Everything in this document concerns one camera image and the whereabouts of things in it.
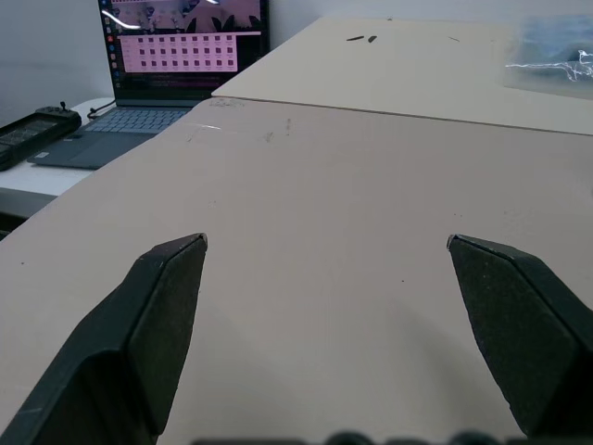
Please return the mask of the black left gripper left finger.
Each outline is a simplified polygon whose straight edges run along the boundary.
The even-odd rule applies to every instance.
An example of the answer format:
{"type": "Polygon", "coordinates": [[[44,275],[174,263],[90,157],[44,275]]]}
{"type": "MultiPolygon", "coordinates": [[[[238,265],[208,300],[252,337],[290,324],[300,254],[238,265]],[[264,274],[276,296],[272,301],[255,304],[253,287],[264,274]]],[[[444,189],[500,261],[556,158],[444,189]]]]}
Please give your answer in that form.
{"type": "Polygon", "coordinates": [[[75,327],[0,445],[156,445],[190,347],[204,234],[157,245],[75,327]]]}

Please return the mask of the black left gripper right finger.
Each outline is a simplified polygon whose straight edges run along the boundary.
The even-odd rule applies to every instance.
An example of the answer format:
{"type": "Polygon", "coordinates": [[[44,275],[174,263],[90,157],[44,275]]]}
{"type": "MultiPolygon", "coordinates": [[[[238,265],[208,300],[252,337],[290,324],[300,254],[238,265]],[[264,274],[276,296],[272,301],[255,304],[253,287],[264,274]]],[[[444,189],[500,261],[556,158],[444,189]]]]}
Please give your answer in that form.
{"type": "Polygon", "coordinates": [[[452,235],[477,347],[527,437],[593,437],[593,310],[539,258],[452,235]]]}

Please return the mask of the clear plastic bag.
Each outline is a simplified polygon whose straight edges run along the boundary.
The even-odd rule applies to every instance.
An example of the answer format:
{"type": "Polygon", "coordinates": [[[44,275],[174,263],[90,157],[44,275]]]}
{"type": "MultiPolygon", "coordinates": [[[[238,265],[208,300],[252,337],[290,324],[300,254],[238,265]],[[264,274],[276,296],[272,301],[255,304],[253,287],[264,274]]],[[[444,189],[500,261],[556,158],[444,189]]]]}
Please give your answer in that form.
{"type": "Polygon", "coordinates": [[[511,40],[504,85],[593,101],[593,14],[525,19],[511,40]]]}

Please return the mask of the open grey laptop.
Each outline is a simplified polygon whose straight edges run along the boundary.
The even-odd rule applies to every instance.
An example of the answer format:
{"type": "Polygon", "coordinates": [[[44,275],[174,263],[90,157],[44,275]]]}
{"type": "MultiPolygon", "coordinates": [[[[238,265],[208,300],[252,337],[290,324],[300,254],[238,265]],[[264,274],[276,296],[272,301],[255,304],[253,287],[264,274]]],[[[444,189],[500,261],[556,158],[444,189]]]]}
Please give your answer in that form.
{"type": "Polygon", "coordinates": [[[98,170],[270,50],[269,0],[97,0],[115,101],[28,159],[98,170]]]}

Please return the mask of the black handheld controller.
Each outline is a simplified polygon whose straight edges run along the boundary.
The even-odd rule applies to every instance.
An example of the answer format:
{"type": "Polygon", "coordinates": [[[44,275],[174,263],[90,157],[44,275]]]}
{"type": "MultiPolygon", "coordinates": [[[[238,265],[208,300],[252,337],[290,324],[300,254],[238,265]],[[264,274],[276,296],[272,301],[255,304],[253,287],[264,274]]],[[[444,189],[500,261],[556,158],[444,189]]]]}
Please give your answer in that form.
{"type": "Polygon", "coordinates": [[[7,171],[82,124],[76,111],[59,107],[38,108],[32,114],[0,128],[0,172],[7,171]]]}

